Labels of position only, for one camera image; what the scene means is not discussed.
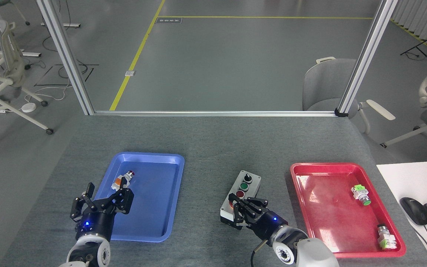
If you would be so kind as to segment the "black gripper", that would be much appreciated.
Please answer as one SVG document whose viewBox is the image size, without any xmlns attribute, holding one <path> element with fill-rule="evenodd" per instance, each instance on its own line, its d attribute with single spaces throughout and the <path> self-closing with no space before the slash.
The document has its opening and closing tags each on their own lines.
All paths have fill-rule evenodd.
<svg viewBox="0 0 427 267">
<path fill-rule="evenodd" d="M 235 193 L 228 195 L 228 200 L 233 206 L 233 219 L 228 220 L 228 225 L 234 228 L 246 226 L 261 240 L 269 240 L 280 226 L 289 223 L 273 211 L 267 211 L 268 201 L 247 197 L 241 199 Z"/>
<path fill-rule="evenodd" d="M 126 178 L 122 178 L 120 188 L 105 199 L 92 201 L 95 185 L 88 183 L 87 189 L 73 200 L 70 218 L 76 223 L 76 240 L 84 235 L 97 235 L 111 241 L 116 213 L 129 214 L 134 193 L 127 187 Z M 88 205 L 90 213 L 82 215 L 82 207 Z"/>
</svg>

